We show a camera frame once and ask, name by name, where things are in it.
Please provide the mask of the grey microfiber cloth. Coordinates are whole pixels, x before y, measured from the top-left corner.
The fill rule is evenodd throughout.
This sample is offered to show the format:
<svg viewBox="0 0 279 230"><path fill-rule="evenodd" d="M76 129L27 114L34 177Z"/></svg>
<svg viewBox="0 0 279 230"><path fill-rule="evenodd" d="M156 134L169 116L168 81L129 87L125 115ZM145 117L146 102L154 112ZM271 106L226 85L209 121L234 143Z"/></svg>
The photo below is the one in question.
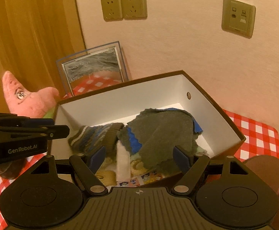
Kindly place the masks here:
<svg viewBox="0 0 279 230"><path fill-rule="evenodd" d="M130 154L134 176L154 168L175 171L173 148L181 146L189 154L202 151L196 140L202 130L194 117L177 108L147 108L118 131L120 143Z"/></svg>

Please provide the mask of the green microfiber cloth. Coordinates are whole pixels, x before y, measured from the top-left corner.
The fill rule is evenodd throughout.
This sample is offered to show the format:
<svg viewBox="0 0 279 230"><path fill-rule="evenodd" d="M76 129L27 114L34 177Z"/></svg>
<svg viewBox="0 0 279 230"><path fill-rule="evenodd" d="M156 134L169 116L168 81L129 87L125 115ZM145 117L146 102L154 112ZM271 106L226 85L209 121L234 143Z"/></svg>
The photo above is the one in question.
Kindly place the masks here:
<svg viewBox="0 0 279 230"><path fill-rule="evenodd" d="M198 153L207 154L207 150L203 149L200 146L197 146L194 149L193 154L198 154ZM141 156L140 156L139 153L136 153L136 154L130 156L130 161L134 161L134 160L137 160L137 159L141 159Z"/></svg>

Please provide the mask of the beige sock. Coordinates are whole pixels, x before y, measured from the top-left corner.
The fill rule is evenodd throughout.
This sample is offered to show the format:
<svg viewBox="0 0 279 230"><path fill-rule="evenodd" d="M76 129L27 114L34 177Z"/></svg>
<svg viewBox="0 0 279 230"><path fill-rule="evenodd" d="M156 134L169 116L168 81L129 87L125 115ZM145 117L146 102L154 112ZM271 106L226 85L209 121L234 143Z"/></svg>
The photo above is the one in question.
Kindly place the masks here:
<svg viewBox="0 0 279 230"><path fill-rule="evenodd" d="M95 175L105 186L117 185L116 173L112 170L98 171Z"/></svg>

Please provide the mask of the blue microfiber cloth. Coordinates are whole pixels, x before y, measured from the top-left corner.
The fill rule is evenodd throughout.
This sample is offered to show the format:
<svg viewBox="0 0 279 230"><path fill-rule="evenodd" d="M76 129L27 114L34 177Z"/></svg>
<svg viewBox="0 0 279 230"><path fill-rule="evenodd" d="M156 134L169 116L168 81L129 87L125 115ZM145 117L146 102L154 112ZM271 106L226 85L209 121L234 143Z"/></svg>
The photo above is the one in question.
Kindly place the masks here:
<svg viewBox="0 0 279 230"><path fill-rule="evenodd" d="M142 155L158 145L169 152L179 144L191 149L203 133L190 113L177 108L147 108L128 122L125 130L132 153Z"/></svg>

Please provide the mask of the brown open storage box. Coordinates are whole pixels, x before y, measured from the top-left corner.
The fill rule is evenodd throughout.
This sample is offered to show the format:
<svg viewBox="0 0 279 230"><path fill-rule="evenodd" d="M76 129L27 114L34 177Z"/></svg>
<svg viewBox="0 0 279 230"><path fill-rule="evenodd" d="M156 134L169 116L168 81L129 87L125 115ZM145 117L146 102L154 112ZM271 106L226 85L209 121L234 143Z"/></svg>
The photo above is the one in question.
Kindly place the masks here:
<svg viewBox="0 0 279 230"><path fill-rule="evenodd" d="M180 170L173 148L210 158L233 155L245 136L184 71L155 75L59 102L55 123L69 136L49 154L67 159L106 147L97 177L107 187L170 184Z"/></svg>

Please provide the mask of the orange brown curtain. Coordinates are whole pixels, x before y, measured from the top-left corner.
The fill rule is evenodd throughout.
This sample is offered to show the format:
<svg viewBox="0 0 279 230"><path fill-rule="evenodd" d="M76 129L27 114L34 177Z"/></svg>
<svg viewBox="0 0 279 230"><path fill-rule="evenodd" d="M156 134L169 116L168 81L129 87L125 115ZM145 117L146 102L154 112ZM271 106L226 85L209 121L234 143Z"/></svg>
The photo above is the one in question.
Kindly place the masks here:
<svg viewBox="0 0 279 230"><path fill-rule="evenodd" d="M0 112L8 111L2 76L30 91L65 94L56 61L85 49L76 0L0 0Z"/></svg>

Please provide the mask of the striped knitted sock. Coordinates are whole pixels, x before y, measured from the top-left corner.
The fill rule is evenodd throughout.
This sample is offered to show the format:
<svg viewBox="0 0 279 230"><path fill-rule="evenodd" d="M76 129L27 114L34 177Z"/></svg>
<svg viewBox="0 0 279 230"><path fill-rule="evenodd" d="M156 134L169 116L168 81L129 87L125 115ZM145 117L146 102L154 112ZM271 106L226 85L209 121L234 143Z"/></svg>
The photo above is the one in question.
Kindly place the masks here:
<svg viewBox="0 0 279 230"><path fill-rule="evenodd" d="M82 126L78 132L68 139L68 144L74 153L88 155L94 149L105 147L106 157L115 159L117 133L124 127L121 122L99 126Z"/></svg>

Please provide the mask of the framed picture against wall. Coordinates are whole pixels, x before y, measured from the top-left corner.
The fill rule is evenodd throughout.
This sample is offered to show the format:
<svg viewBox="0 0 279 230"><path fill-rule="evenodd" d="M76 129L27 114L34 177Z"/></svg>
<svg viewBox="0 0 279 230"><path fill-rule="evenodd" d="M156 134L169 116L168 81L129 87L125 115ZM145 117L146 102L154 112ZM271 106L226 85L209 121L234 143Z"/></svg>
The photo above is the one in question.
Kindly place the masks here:
<svg viewBox="0 0 279 230"><path fill-rule="evenodd" d="M56 65L69 97L130 80L119 41L74 53Z"/></svg>

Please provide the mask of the single wall outlet plate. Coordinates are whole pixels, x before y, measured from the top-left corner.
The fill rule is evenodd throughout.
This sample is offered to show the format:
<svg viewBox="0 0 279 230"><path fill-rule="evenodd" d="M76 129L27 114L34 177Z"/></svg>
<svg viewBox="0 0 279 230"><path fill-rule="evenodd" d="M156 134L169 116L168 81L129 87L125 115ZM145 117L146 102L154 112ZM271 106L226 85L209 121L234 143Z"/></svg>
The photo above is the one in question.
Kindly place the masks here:
<svg viewBox="0 0 279 230"><path fill-rule="evenodd" d="M223 0L221 28L247 39L253 36L256 7L238 0Z"/></svg>

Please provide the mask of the white cloth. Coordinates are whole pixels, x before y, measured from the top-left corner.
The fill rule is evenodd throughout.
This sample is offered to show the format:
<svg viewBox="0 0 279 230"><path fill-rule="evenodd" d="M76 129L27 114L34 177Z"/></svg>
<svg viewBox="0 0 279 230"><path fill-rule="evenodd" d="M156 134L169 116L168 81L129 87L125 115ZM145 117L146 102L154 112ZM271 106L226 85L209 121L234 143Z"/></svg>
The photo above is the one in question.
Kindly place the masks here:
<svg viewBox="0 0 279 230"><path fill-rule="evenodd" d="M117 141L116 154L116 178L118 182L128 181L131 178L130 153L120 140Z"/></svg>

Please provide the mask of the red white checkered tablecloth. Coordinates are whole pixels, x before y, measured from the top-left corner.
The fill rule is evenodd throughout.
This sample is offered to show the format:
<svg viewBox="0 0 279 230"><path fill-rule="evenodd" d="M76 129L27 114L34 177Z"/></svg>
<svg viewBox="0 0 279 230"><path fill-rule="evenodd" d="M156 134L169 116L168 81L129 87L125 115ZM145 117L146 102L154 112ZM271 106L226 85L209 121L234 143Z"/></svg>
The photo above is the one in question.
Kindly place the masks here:
<svg viewBox="0 0 279 230"><path fill-rule="evenodd" d="M279 158L279 134L262 122L223 110L184 71L132 80L58 103L55 121L71 131L82 125L127 123L147 108L188 111L203 130L197 142L211 157L234 155L241 161L257 155Z"/></svg>

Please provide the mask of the double wall power socket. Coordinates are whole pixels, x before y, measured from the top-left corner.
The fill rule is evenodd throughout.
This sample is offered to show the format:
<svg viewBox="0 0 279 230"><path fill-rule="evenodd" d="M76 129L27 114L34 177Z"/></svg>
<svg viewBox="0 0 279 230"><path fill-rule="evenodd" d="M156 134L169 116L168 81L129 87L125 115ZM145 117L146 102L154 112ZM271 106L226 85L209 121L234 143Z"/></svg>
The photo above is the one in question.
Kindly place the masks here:
<svg viewBox="0 0 279 230"><path fill-rule="evenodd" d="M101 0L105 21L146 19L147 0Z"/></svg>

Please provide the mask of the pink starfish plush toy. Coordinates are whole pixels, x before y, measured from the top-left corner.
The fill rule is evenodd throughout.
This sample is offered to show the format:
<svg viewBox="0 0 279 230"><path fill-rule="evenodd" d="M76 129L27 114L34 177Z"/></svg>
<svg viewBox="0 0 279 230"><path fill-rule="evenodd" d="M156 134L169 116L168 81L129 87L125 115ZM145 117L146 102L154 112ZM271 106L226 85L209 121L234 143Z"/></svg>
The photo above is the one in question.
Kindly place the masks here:
<svg viewBox="0 0 279 230"><path fill-rule="evenodd" d="M54 87L37 92L27 90L10 71L2 77L3 95L10 113L30 118L51 118L60 98Z"/></svg>

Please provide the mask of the cream hair scrunchie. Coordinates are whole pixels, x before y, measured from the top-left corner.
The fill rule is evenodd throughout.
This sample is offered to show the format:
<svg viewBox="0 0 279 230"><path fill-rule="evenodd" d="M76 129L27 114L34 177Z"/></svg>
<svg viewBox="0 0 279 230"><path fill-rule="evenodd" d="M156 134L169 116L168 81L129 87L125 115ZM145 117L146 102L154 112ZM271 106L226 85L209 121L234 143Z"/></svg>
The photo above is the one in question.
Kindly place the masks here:
<svg viewBox="0 0 279 230"><path fill-rule="evenodd" d="M104 162L102 163L98 171L107 171L107 170L116 172L116 162L113 161L110 157L105 158ZM140 158L131 161L130 174L132 177L142 175L147 171L148 169L144 167L144 163L141 161Z"/></svg>

